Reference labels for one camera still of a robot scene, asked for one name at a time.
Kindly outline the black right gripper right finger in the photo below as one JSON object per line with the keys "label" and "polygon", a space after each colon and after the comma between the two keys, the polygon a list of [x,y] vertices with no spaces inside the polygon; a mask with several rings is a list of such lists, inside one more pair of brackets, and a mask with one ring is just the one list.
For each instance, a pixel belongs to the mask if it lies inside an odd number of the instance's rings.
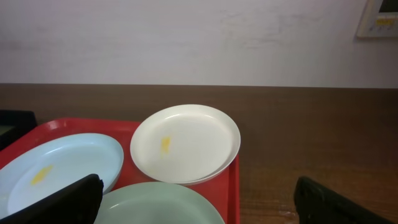
{"label": "black right gripper right finger", "polygon": [[393,224],[305,176],[297,180],[294,204],[300,224]]}

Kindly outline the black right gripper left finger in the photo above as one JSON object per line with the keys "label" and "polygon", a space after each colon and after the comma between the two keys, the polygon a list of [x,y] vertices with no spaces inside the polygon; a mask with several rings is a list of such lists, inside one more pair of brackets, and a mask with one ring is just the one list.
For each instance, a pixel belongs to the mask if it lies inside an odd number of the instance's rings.
{"label": "black right gripper left finger", "polygon": [[96,174],[66,186],[6,216],[1,224],[93,224],[103,198],[104,183]]}

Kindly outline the light blue plate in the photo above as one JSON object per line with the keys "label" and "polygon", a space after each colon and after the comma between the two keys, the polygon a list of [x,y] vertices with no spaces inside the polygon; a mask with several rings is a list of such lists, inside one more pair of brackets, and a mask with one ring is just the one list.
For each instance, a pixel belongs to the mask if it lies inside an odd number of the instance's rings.
{"label": "light blue plate", "polygon": [[106,194],[116,184],[123,160],[120,143],[97,133],[73,134],[32,148],[1,168],[1,217],[90,174],[99,176]]}

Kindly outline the light green plate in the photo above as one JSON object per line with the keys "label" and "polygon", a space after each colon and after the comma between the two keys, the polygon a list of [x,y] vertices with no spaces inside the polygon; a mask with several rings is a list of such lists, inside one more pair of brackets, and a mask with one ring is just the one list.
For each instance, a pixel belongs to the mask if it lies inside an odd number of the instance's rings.
{"label": "light green plate", "polygon": [[187,187],[164,182],[128,185],[103,196],[95,224],[224,224],[217,209]]}

